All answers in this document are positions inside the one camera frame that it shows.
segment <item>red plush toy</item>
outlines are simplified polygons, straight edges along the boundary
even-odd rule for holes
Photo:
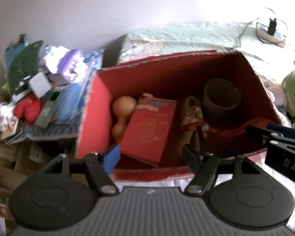
[[[32,126],[38,118],[44,102],[37,99],[33,92],[27,94],[14,108],[14,116],[25,118],[25,123]]]

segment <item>gray ribbed surface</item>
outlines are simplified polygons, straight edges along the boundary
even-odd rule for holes
[[[245,231],[214,217],[200,198],[179,188],[125,187],[115,197],[101,198],[83,221],[55,232],[18,228],[12,236],[292,236],[286,227]]]

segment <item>power strip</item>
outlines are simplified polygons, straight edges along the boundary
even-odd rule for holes
[[[269,42],[284,48],[286,45],[286,36],[275,30],[274,35],[268,34],[268,27],[257,22],[257,36],[268,40]]]

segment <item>white wall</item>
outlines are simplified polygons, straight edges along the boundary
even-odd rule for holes
[[[0,0],[0,57],[26,33],[31,41],[90,51],[108,47],[108,63],[127,32],[172,22],[247,22],[268,6],[293,16],[294,0]],[[0,68],[0,84],[3,82]]]

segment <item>metal screw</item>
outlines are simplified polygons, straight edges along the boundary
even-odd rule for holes
[[[116,191],[116,187],[112,185],[104,185],[101,187],[101,192],[104,194],[114,194]]]
[[[186,189],[189,194],[200,194],[202,193],[202,188],[198,185],[190,185]]]

